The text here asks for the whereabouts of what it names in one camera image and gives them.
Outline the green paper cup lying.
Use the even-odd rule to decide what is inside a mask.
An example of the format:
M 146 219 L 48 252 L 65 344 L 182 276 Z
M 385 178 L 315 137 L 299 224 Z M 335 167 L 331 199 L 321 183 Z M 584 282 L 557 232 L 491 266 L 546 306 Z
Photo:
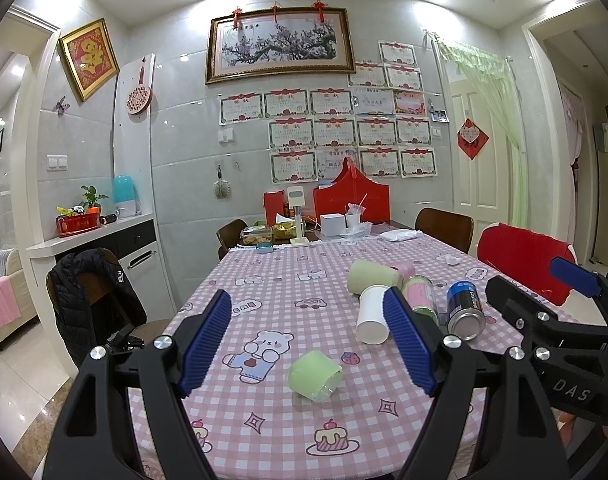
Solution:
M 370 286 L 400 287 L 403 277 L 398 270 L 368 260 L 356 260 L 347 274 L 347 290 L 361 295 Z

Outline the pink patterned can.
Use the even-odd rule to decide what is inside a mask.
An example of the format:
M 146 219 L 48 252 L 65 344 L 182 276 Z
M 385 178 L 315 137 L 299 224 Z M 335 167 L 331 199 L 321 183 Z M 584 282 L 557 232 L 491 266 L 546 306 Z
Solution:
M 401 289 L 411 307 L 411 310 L 430 318 L 436 325 L 439 324 L 438 310 L 434 300 L 433 284 L 423 275 L 415 275 L 404 281 Z

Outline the red round hanging ornament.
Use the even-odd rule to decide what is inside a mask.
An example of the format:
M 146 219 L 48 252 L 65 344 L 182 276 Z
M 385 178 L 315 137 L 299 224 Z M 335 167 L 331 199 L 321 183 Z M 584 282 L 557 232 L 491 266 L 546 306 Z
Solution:
M 127 96 L 126 110 L 129 115 L 142 113 L 151 103 L 152 90 L 145 80 L 146 58 L 142 58 L 138 82 Z

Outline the red basket with fruit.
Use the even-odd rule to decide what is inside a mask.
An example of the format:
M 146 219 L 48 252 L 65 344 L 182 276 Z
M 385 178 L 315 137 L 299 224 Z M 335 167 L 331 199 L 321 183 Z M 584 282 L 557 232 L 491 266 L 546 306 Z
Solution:
M 60 216 L 56 219 L 55 223 L 59 237 L 69 237 L 93 231 L 102 226 L 101 216 L 98 212 L 76 214 L 76 216 L 72 217 Z

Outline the white desk lamp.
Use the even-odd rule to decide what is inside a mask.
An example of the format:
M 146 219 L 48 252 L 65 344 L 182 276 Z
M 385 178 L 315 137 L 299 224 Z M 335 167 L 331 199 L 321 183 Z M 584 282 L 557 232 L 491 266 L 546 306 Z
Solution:
M 305 237 L 303 220 L 303 207 L 305 206 L 304 188 L 300 185 L 287 188 L 287 201 L 294 212 L 295 237 L 291 239 L 292 245 L 308 245 L 309 239 Z

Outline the blue metal can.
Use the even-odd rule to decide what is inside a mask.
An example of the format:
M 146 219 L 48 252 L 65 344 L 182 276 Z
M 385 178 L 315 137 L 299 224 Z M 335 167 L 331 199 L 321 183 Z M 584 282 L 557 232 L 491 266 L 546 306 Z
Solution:
M 464 341 L 478 338 L 485 330 L 486 316 L 475 285 L 469 281 L 453 283 L 447 292 L 447 330 Z

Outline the pink checkered tablecloth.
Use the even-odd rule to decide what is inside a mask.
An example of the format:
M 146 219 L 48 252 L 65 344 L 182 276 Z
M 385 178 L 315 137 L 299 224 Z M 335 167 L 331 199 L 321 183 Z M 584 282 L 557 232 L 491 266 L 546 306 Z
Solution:
M 426 235 L 230 252 L 179 311 L 201 312 L 220 289 L 232 300 L 204 385 L 183 403 L 217 477 L 371 479 L 403 466 L 431 401 L 394 341 L 358 338 L 367 315 L 348 287 L 357 262 L 424 276 L 438 309 L 451 285 L 483 290 L 496 274 Z

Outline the dark wooden chair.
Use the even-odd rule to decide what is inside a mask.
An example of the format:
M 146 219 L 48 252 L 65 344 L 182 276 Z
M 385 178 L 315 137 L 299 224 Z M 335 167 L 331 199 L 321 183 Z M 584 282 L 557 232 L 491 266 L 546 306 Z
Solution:
M 223 260 L 225 255 L 231 248 L 238 245 L 241 233 L 247 228 L 247 224 L 242 219 L 235 219 L 222 226 L 217 232 L 217 240 L 219 242 L 218 258 Z
M 415 218 L 415 228 L 461 252 L 468 252 L 472 244 L 474 220 L 464 214 L 425 207 Z

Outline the red gift bag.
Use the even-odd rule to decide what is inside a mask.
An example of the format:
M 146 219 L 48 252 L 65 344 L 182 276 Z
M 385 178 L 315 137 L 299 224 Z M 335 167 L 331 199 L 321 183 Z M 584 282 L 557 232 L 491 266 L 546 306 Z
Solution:
M 313 206 L 320 220 L 323 214 L 346 214 L 351 204 L 365 208 L 362 221 L 389 223 L 392 220 L 389 185 L 368 178 L 345 157 L 341 172 L 331 184 L 313 190 Z

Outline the gold framed red picture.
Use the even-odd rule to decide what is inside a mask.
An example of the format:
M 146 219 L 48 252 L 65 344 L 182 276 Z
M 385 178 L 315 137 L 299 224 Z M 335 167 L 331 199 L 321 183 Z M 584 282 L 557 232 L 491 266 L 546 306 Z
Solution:
M 118 73 L 117 56 L 104 18 L 61 36 L 58 47 L 72 90 L 81 102 Z

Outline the white square box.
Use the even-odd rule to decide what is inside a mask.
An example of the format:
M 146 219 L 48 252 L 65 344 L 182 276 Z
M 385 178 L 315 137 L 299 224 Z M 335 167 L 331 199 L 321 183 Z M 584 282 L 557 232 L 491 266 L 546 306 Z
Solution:
M 320 232 L 326 238 L 341 236 L 346 229 L 344 214 L 321 214 Z

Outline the red diamond door decoration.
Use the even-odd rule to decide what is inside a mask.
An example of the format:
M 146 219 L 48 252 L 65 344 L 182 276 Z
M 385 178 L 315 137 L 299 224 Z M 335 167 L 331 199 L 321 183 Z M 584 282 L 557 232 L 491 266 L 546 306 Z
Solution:
M 457 132 L 457 142 L 461 151 L 471 160 L 480 154 L 490 137 L 469 117 Z

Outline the white cabinet counter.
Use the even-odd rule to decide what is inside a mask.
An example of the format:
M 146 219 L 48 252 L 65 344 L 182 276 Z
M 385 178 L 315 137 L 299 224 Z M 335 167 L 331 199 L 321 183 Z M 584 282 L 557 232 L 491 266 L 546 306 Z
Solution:
M 20 255 L 39 320 L 69 376 L 126 324 L 147 339 L 177 313 L 151 214 L 52 238 Z

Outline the plastic cup with straw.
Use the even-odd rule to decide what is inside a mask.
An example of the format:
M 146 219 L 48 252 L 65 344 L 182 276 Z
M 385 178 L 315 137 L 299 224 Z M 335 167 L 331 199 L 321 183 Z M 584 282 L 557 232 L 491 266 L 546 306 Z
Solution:
M 345 214 L 345 221 L 347 229 L 354 229 L 361 223 L 361 216 L 365 212 L 365 202 L 368 194 L 362 196 L 361 201 L 358 204 L 348 204 L 347 211 Z

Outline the white paper cup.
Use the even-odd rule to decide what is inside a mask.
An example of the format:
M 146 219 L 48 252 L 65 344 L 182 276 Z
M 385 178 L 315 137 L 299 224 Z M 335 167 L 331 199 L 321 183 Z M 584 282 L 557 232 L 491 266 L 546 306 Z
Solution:
M 383 315 L 384 294 L 389 287 L 372 285 L 359 297 L 359 312 L 355 328 L 356 338 L 362 344 L 375 346 L 389 338 L 389 326 Z

